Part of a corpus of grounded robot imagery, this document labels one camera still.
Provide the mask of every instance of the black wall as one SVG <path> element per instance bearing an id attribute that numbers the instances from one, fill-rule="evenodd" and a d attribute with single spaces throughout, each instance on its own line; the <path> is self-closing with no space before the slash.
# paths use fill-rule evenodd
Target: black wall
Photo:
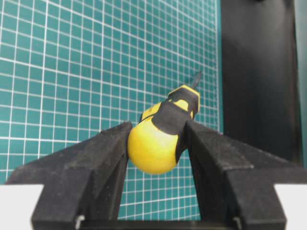
<path id="1" fill-rule="evenodd" d="M 293 1 L 221 0 L 221 15 L 224 133 L 301 161 Z"/>

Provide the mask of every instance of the green cutting mat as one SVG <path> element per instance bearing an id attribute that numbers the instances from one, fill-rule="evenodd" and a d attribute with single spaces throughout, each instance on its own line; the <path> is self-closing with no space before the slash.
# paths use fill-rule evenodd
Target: green cutting mat
<path id="1" fill-rule="evenodd" d="M 222 131 L 219 0 L 0 0 L 0 183 L 204 77 L 196 120 Z M 130 162 L 120 219 L 199 219 L 185 152 L 151 176 Z"/>

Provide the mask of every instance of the yellow rounded end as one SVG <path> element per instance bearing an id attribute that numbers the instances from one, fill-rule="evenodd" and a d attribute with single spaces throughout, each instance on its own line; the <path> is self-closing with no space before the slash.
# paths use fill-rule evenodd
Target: yellow rounded end
<path id="1" fill-rule="evenodd" d="M 162 174 L 176 166 L 178 135 L 157 129 L 152 117 L 133 128 L 128 137 L 128 155 L 132 163 L 150 174 Z"/>

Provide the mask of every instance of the screwdriver handle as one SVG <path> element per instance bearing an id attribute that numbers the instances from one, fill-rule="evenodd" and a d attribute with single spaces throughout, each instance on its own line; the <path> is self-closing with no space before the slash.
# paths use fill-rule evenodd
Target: screwdriver handle
<path id="1" fill-rule="evenodd" d="M 176 166 L 186 149 L 184 126 L 194 119 L 200 107 L 200 94 L 182 85 L 168 98 L 145 110 L 128 137 L 128 154 L 141 170 L 161 174 Z"/>

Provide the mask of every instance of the screwdriver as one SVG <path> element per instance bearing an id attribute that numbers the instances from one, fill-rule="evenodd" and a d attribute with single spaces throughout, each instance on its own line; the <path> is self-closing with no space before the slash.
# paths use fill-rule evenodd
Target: screwdriver
<path id="1" fill-rule="evenodd" d="M 195 89 L 201 76 L 202 72 L 197 72 L 191 86 L 178 87 L 165 101 L 141 114 L 138 125 L 128 136 L 129 158 L 141 171 L 162 174 L 176 166 L 187 148 L 185 123 L 199 111 L 200 94 Z"/>

